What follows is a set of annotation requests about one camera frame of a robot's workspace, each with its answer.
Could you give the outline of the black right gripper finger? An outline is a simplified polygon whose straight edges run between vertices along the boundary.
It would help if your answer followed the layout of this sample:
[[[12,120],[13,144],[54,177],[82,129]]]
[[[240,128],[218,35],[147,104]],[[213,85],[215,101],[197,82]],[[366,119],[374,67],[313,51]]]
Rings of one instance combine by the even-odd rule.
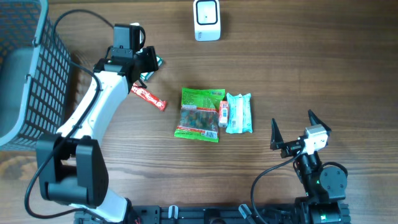
[[[279,131],[279,127],[276,123],[276,120],[274,118],[272,118],[272,120],[271,120],[271,128],[272,128],[272,134],[271,134],[271,141],[270,141],[270,149],[275,151],[275,150],[281,149],[283,147],[284,140]]]
[[[312,110],[308,110],[308,118],[312,126],[320,124],[325,128],[327,134],[331,133],[331,128],[327,126],[322,120],[320,120]]]

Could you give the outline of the green white small packet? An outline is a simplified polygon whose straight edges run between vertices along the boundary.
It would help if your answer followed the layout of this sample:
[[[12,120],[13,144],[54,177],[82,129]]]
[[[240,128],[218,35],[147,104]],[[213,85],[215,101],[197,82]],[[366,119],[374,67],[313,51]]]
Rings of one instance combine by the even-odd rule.
[[[158,67],[160,68],[164,64],[164,60],[159,55],[156,55],[156,59],[157,59]],[[155,72],[141,73],[141,80],[147,82],[153,76],[154,73]]]

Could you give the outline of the red chocolate bar wrapper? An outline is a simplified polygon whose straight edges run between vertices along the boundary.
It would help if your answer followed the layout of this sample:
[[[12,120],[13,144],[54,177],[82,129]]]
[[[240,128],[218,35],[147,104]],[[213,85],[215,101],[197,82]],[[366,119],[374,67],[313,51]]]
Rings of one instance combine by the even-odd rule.
[[[131,92],[134,93],[135,95],[139,96],[146,102],[154,105],[160,111],[163,111],[167,106],[166,101],[160,100],[158,97],[153,95],[150,91],[148,91],[146,88],[139,87],[135,83],[133,84],[133,86],[131,88]]]

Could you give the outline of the mint green wipes packet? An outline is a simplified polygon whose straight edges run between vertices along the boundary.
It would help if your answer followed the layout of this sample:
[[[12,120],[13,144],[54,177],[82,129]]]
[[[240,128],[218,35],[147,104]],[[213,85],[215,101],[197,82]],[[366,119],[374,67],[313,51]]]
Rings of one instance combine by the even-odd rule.
[[[252,133],[251,94],[227,93],[229,120],[226,132],[229,134]]]

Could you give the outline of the small orange white box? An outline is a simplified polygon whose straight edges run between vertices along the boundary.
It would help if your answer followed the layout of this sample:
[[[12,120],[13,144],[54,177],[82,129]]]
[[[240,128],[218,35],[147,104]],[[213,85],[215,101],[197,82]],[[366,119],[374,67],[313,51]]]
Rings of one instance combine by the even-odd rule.
[[[221,101],[219,105],[218,125],[221,128],[228,126],[229,104],[227,101]]]

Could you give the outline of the green gummy candy bag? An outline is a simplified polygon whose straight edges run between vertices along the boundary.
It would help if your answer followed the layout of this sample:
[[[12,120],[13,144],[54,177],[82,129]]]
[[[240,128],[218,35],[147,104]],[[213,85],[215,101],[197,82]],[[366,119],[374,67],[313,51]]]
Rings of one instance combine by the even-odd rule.
[[[176,138],[219,142],[219,107],[225,89],[182,88],[180,121]]]

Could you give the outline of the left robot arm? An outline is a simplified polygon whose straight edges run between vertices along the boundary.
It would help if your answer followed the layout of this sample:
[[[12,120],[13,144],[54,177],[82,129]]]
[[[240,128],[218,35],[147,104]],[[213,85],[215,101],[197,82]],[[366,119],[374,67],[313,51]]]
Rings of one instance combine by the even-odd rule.
[[[91,86],[78,108],[54,134],[36,144],[38,181],[44,200],[71,206],[86,221],[139,223],[131,201],[109,188],[100,144],[118,106],[141,74],[158,70],[153,46],[144,45],[143,27],[116,24],[111,58],[102,58],[90,72]]]

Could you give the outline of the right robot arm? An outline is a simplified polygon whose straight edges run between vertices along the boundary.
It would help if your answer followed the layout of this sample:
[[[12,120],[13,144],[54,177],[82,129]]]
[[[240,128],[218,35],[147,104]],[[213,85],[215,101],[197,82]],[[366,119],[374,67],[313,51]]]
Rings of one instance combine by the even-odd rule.
[[[276,120],[272,120],[270,148],[281,150],[281,157],[292,157],[294,171],[306,196],[298,197],[292,205],[291,223],[323,224],[350,223],[346,198],[348,170],[337,162],[322,162],[318,152],[328,145],[331,128],[312,110],[308,111],[310,126],[294,141],[285,142]]]

